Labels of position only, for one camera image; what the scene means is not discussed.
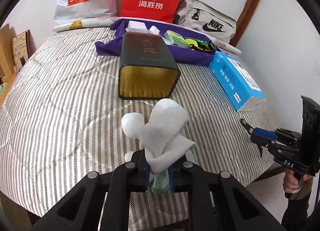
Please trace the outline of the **person's right hand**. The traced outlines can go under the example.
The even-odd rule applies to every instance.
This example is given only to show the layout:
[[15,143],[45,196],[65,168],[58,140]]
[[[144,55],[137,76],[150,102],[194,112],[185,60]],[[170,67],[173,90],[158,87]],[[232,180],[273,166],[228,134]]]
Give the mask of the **person's right hand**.
[[[301,196],[303,194],[308,195],[312,190],[313,176],[303,175],[301,177],[301,180],[303,180],[303,184],[298,194]],[[283,188],[285,193],[293,193],[295,190],[298,189],[299,180],[295,178],[294,172],[290,169],[285,168],[285,176],[283,181]]]

